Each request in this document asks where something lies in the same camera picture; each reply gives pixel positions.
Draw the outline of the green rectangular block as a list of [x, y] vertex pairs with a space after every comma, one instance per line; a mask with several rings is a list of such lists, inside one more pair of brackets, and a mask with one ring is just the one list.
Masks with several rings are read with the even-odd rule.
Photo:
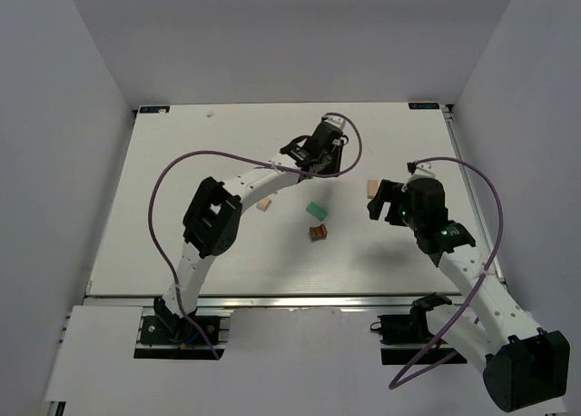
[[310, 202], [306, 206], [305, 211], [320, 222], [323, 222], [328, 216], [328, 211], [315, 202]]

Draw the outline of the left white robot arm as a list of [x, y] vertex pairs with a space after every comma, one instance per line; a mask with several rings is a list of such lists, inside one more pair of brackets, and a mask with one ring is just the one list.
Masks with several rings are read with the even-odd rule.
[[240, 220], [254, 204], [281, 189], [309, 178], [340, 175], [346, 120], [327, 113], [311, 135], [283, 146], [266, 163], [226, 181], [201, 181], [183, 216], [183, 244], [179, 264], [171, 267], [173, 284], [154, 302], [157, 319], [177, 332], [193, 318], [205, 278], [217, 256], [234, 244]]

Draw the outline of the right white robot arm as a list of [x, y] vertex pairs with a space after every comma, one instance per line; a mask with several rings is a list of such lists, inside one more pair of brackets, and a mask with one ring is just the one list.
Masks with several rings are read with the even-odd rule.
[[460, 307], [441, 294], [417, 299], [411, 332], [430, 346], [445, 342], [482, 375], [492, 401], [505, 412], [566, 394], [570, 345], [562, 332], [544, 330], [484, 269], [476, 241], [448, 217], [440, 181], [383, 180], [368, 204], [369, 217], [408, 227], [419, 249], [464, 296]]

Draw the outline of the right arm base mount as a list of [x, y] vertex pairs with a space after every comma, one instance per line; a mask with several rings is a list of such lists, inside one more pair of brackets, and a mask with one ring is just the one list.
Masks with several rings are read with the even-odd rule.
[[369, 304], [377, 318], [369, 331], [379, 337], [383, 366], [403, 366], [408, 363], [433, 334], [428, 330], [426, 314], [435, 307], [452, 305], [444, 294], [430, 293], [419, 298], [378, 298]]

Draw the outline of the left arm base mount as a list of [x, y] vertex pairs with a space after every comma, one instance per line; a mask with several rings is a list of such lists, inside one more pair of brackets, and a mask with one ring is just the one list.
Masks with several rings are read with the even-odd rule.
[[190, 318], [198, 328], [171, 312], [161, 297], [153, 299], [153, 310], [142, 315], [134, 359], [217, 361], [228, 341], [230, 318], [223, 314], [196, 312]]

